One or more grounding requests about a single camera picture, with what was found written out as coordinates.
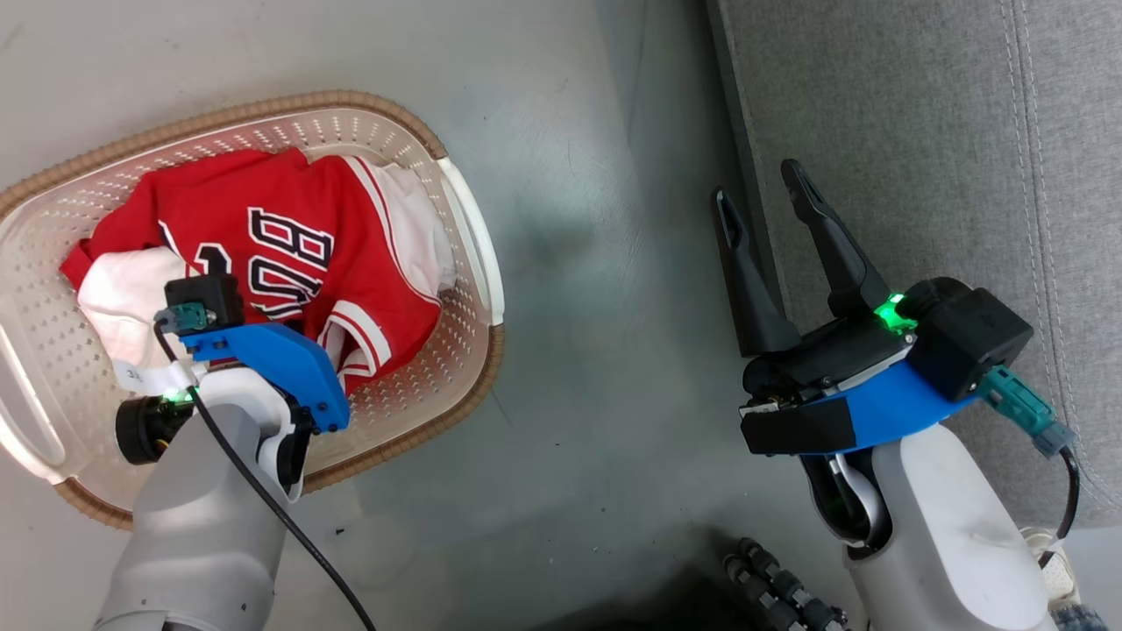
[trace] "jersey number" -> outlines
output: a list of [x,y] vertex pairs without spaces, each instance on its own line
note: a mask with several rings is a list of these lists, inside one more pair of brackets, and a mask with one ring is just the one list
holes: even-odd
[[[284,253],[318,269],[327,271],[334,247],[334,237],[312,230],[292,219],[249,208],[249,236],[254,243]],[[233,262],[218,243],[201,243],[195,252],[195,263],[203,274],[230,274]],[[249,290],[255,295],[286,299],[274,305],[252,303],[270,320],[300,314],[301,309],[323,289],[318,281],[282,262],[255,255],[247,269]]]

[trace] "green led light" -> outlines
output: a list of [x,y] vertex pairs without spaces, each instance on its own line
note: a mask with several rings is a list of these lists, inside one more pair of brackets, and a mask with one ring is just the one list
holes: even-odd
[[898,335],[910,331],[917,326],[916,320],[909,320],[896,313],[896,304],[903,298],[904,294],[902,293],[892,294],[888,302],[873,310],[873,313],[876,313],[876,317],[881,319],[884,328]]

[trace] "laundry basket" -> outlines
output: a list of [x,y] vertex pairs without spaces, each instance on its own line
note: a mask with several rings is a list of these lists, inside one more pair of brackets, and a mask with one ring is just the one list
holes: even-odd
[[487,394],[503,357],[503,285],[471,191],[436,136],[404,108],[332,91],[230,108],[128,138],[0,194],[0,443],[83,513],[130,529],[151,467],[117,449],[129,393],[58,264],[140,176],[238,149],[297,147],[413,170],[444,222],[457,265],[440,324],[405,367],[350,397],[347,431],[312,441],[305,492],[402,454],[461,421]]

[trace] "white stripe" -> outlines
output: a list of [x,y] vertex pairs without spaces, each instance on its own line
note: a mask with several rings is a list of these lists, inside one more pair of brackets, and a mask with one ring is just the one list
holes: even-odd
[[[339,326],[350,331],[355,341],[358,342],[359,348],[362,348],[366,351],[368,366],[385,366],[386,363],[389,362],[393,357],[393,353],[389,349],[389,340],[387,340],[386,336],[383,335],[381,328],[378,327],[377,322],[366,314],[366,311],[362,311],[362,309],[353,302],[340,300],[335,303],[335,307],[331,310],[331,312],[332,314],[328,319],[333,322],[338,322]],[[362,340],[362,336],[359,335],[359,331],[353,330],[351,324],[346,320],[335,318],[337,313],[346,316],[359,326],[362,330],[361,332],[366,333],[370,344],[374,345],[373,353],[370,348],[366,348],[366,344]]]
[[374,210],[378,213],[378,219],[381,220],[381,231],[385,232],[386,237],[386,249],[389,250],[389,257],[394,259],[394,265],[397,266],[397,273],[404,277],[402,274],[402,266],[397,263],[397,253],[394,252],[394,238],[389,232],[389,219],[386,217],[386,209],[381,208],[381,200],[378,199],[378,190],[374,188],[374,182],[367,176],[366,170],[359,164],[358,158],[353,156],[343,156],[347,161],[347,165],[351,167],[355,173],[355,177],[358,179],[358,183],[362,185],[366,190],[367,196],[370,198],[370,204],[374,205]]
[[266,307],[256,302],[250,302],[249,304],[269,320],[280,320],[289,316],[300,316],[303,313],[301,307],[295,303],[278,304],[276,307]]
[[331,360],[331,367],[339,371],[339,356],[342,355],[343,350],[343,337],[346,337],[347,331],[339,328],[339,324],[328,320],[327,326],[323,327],[323,331],[320,332],[320,339],[316,344],[323,347],[328,351],[328,359]]
[[370,369],[369,365],[366,363],[366,356],[362,355],[361,350],[355,349],[350,355],[347,356],[347,360],[342,363],[343,366],[351,364],[358,364],[362,366],[361,368],[343,368],[339,371],[339,375],[357,375],[359,377],[373,377],[374,371]]
[[171,249],[172,252],[174,252],[175,256],[178,256],[180,258],[183,258],[183,255],[180,254],[178,246],[175,245],[175,237],[172,236],[172,229],[167,227],[167,223],[165,223],[165,222],[163,222],[163,221],[160,221],[158,219],[156,220],[156,223],[159,223],[160,230],[164,231],[164,238],[167,239],[167,248]]
[[435,299],[442,284],[456,284],[456,260],[429,191],[416,173],[396,164],[374,172],[374,182],[386,196],[397,264],[414,289]]
[[439,298],[429,295],[417,290],[415,286],[413,286],[413,283],[410,282],[408,276],[402,269],[402,263],[397,258],[397,247],[395,245],[396,241],[394,240],[394,229],[389,222],[389,217],[388,217],[389,209],[381,205],[381,198],[378,195],[378,189],[374,185],[374,182],[370,181],[370,175],[367,174],[366,170],[362,167],[362,164],[359,163],[359,161],[361,159],[367,165],[369,165],[371,174],[376,173],[378,167],[374,166],[364,158],[357,158],[355,156],[342,156],[342,158],[347,161],[347,165],[351,167],[351,171],[355,173],[355,177],[358,179],[359,184],[361,184],[362,189],[366,190],[367,196],[370,198],[370,204],[374,205],[374,210],[378,213],[378,219],[381,220],[381,231],[386,238],[386,249],[389,250],[389,258],[393,259],[394,266],[397,268],[397,275],[401,276],[402,281],[405,282],[405,286],[410,287],[410,290],[412,290],[413,293],[423,299],[425,302],[440,305]]

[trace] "clothing label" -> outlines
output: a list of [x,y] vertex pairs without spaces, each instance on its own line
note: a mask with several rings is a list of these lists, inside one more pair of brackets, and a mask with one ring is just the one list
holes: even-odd
[[158,368],[140,368],[113,359],[113,372],[121,387],[146,396],[158,396],[173,390],[180,392],[191,385],[186,371],[178,362]]

